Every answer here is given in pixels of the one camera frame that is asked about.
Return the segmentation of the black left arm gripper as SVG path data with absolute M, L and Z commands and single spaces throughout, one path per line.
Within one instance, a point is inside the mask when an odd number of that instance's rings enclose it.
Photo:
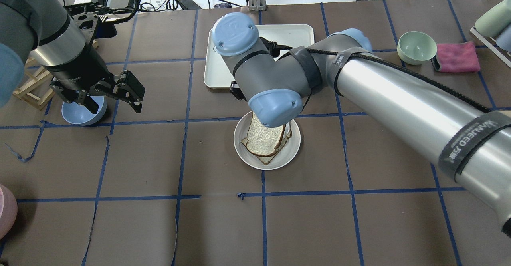
M 131 71 L 113 74 L 107 68 L 49 68 L 49 72 L 53 75 L 50 87 L 63 102 L 75 102 L 97 114 L 99 105 L 92 97 L 106 95 L 128 103 L 135 113 L 142 111 L 146 89 Z

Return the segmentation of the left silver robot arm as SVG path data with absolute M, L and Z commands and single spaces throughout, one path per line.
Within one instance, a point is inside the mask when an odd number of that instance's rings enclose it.
M 0 0 L 1 106 L 7 104 L 24 76 L 29 56 L 53 75 L 50 88 L 66 103 L 95 114 L 93 100 L 105 95 L 128 103 L 140 113 L 145 88 L 130 71 L 113 75 L 93 47 L 97 28 L 129 21 L 91 12 L 71 16 L 58 0 Z

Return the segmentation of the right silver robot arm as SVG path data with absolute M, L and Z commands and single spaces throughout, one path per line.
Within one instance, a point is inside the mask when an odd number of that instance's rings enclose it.
M 333 33 L 275 60 L 252 19 L 228 13 L 210 38 L 243 99 L 266 127 L 297 117 L 325 87 L 372 116 L 496 212 L 510 235 L 510 117 L 382 60 L 358 29 Z

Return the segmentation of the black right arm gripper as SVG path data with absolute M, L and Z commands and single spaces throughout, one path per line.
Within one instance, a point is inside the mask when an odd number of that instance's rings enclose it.
M 235 97 L 238 101 L 248 102 L 248 98 L 245 97 L 243 91 L 241 90 L 239 84 L 236 81 L 232 81 L 230 83 L 229 92 Z

